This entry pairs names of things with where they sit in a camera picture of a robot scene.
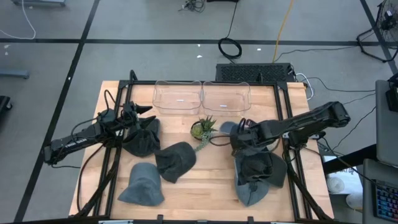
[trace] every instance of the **plastic container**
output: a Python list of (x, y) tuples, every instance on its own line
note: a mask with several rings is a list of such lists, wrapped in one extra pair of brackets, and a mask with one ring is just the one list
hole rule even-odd
[(206, 115), (243, 116), (251, 107), (249, 84), (203, 84), (203, 109)]
[(198, 114), (201, 82), (157, 81), (152, 103), (162, 114)]

